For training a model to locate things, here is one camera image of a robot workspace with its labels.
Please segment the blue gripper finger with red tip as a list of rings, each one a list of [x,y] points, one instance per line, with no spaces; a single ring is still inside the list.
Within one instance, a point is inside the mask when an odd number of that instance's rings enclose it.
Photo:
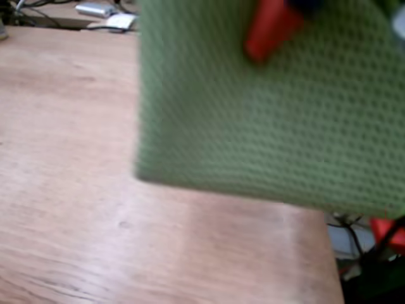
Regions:
[[[320,9],[319,1],[257,1],[244,40],[247,57],[262,63]]]

